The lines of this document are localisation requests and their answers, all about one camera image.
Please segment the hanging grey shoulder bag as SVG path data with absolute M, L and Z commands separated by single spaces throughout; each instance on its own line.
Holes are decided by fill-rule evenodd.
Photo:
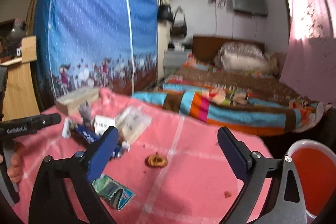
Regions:
M 183 15 L 182 21 L 176 20 L 176 17 L 178 14 Z M 173 23 L 171 25 L 171 30 L 170 30 L 170 36 L 174 39 L 183 39 L 187 36 L 187 24 L 186 24 L 185 12 L 181 8 L 181 6 L 178 6 L 178 8 L 176 9 L 174 13 Z

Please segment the left human hand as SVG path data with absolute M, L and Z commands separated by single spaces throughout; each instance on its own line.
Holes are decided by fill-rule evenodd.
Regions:
M 14 154 L 11 157 L 11 167 L 7 169 L 7 175 L 13 183 L 21 182 L 23 178 L 23 158 L 21 155 L 21 150 L 25 146 L 20 142 L 15 143 Z

